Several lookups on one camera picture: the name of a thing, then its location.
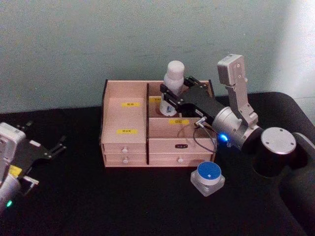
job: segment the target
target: black table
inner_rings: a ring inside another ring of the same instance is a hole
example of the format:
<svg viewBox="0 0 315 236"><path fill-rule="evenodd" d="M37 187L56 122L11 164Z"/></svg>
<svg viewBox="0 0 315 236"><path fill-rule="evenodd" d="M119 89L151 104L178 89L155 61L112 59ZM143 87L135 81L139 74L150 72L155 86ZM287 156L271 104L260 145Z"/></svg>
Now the black table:
<svg viewBox="0 0 315 236"><path fill-rule="evenodd" d="M218 100L228 104L226 97ZM315 128L292 98L250 94L262 128ZM3 235L304 235L279 197L277 178L258 176L251 158L220 147L216 162L226 181L205 198L190 182L195 168L104 168L99 149L101 108L55 109L0 115L34 125L28 139L52 148L67 135L67 151L29 176L40 181L0 218Z"/></svg>

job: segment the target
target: drawer knob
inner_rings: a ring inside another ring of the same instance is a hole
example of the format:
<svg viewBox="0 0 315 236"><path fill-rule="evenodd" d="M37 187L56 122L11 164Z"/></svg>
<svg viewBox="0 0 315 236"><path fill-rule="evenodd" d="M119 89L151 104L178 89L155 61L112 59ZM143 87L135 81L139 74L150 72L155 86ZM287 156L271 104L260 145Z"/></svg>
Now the drawer knob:
<svg viewBox="0 0 315 236"><path fill-rule="evenodd" d="M122 153L128 153L127 147L124 147L124 149L122 150Z"/></svg>
<svg viewBox="0 0 315 236"><path fill-rule="evenodd" d="M129 162L128 157L125 157L125 158L123 159L123 163L124 163L124 164L128 164L128 162Z"/></svg>

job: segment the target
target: wooden box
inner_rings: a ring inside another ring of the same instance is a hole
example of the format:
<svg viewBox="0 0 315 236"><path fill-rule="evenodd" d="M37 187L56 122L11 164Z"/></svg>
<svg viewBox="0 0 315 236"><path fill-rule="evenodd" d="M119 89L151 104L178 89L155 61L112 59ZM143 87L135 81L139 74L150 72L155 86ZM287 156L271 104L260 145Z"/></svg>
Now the wooden box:
<svg viewBox="0 0 315 236"><path fill-rule="evenodd" d="M214 161L215 154L192 138L199 118L170 118L159 112L161 83L106 80L100 139L106 167L187 167ZM211 135L216 141L215 133ZM196 139L215 149L202 129Z"/></svg>

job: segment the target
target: white wall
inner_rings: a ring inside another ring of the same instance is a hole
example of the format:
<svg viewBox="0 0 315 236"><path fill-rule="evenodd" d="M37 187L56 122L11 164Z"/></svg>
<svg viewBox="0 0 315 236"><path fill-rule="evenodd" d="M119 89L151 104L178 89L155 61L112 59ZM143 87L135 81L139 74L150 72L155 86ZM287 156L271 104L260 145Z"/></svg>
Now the white wall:
<svg viewBox="0 0 315 236"><path fill-rule="evenodd" d="M216 65L235 53L245 56L250 92L283 91L311 116L314 98L300 97L315 96L313 82L276 73L294 27L287 18L303 2L2 1L0 112L100 105L106 78L160 80L174 59L187 75L212 79L217 95L227 94ZM283 89L297 80L308 92Z"/></svg>

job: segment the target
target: cable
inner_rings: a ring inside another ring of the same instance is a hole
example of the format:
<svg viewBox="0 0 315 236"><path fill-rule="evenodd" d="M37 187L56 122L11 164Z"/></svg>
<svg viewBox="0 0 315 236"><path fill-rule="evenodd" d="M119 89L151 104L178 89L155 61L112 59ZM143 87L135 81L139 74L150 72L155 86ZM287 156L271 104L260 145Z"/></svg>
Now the cable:
<svg viewBox="0 0 315 236"><path fill-rule="evenodd" d="M210 138L210 140L211 140L211 142L212 142L213 147L215 148L215 150L213 151L213 150L211 150L211 149L209 149L209 148L203 146L202 144L200 144L200 143L196 140L196 137L195 137L195 135L196 135L196 130L199 129L199 128L200 128L200 127L195 128L195 130L193 131L193 134L192 134L192 138L193 138L193 140L195 141L195 143L198 144L198 145L199 145L200 147L202 147L203 149L206 149L207 151L216 153L216 152L217 152L216 145L215 145L215 143L213 142L210 133L209 133L205 128L202 128L202 129L203 129L204 131L206 131L206 133L209 135L209 138Z"/></svg>

